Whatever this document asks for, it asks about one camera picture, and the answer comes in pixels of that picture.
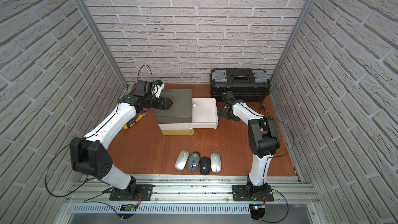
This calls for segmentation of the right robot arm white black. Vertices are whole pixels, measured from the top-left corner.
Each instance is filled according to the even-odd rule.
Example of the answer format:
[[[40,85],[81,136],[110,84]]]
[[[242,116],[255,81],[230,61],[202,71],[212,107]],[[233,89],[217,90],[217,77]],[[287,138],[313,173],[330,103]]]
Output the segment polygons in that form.
[[[251,109],[243,100],[235,98],[232,91],[222,94],[224,107],[218,117],[242,121],[248,127],[249,148],[254,155],[246,184],[250,198],[258,198],[267,191],[267,175],[270,163],[280,148],[280,139],[275,120]]]

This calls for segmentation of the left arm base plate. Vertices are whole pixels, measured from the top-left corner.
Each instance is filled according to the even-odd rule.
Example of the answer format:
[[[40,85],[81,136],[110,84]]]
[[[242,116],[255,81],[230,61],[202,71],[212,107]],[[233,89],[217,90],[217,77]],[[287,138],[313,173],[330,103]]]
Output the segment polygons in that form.
[[[154,185],[133,185],[125,190],[113,188],[109,199],[111,201],[149,201]]]

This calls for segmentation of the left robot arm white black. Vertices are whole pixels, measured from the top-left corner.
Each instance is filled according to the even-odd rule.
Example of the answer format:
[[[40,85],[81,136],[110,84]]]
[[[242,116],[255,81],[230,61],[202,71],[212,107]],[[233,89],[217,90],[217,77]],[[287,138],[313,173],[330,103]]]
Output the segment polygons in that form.
[[[85,137],[71,141],[69,150],[72,169],[100,179],[123,194],[135,196],[136,179],[114,165],[107,149],[128,121],[145,109],[170,109],[173,102],[168,97],[160,96],[163,89],[164,83],[160,80],[138,80],[136,88],[122,97],[116,108],[97,127]]]

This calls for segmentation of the three-drawer storage box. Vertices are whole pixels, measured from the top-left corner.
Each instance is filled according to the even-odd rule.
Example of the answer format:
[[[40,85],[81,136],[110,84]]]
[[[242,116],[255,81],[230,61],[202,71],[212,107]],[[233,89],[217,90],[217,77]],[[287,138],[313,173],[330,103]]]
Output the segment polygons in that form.
[[[173,105],[167,111],[156,110],[155,119],[164,136],[193,135],[196,129],[216,129],[219,123],[215,98],[194,98],[191,89],[163,90]]]

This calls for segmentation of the silver computer mouse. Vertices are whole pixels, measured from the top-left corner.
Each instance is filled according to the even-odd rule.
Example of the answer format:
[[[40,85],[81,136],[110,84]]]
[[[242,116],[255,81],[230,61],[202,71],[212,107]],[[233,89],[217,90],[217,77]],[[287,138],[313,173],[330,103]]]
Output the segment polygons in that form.
[[[177,157],[177,160],[175,163],[175,169],[178,171],[182,171],[188,162],[189,156],[190,156],[190,153],[188,151],[182,150]]]
[[[212,152],[210,154],[210,167],[213,173],[220,173],[222,166],[221,166],[221,156],[218,152]]]

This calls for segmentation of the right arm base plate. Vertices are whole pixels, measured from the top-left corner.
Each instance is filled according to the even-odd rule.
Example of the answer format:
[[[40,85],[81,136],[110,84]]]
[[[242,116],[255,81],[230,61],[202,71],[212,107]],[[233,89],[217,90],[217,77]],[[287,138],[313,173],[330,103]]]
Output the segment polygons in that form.
[[[236,202],[243,201],[258,201],[258,202],[273,202],[274,196],[270,185],[253,186],[246,185],[233,185],[232,186],[233,200]]]

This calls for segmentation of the grey computer mouse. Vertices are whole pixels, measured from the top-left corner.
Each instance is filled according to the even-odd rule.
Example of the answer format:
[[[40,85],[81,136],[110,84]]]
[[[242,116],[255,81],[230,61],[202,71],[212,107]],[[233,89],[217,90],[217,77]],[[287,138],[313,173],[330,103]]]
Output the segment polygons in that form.
[[[200,154],[198,152],[193,152],[187,163],[187,169],[189,172],[195,172],[200,167]]]

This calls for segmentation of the black computer mouse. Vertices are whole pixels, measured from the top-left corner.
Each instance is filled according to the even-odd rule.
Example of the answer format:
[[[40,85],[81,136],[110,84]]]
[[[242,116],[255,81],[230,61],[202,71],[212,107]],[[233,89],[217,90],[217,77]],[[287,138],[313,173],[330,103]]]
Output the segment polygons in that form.
[[[211,172],[211,161],[209,157],[201,157],[200,159],[200,174],[209,175]]]

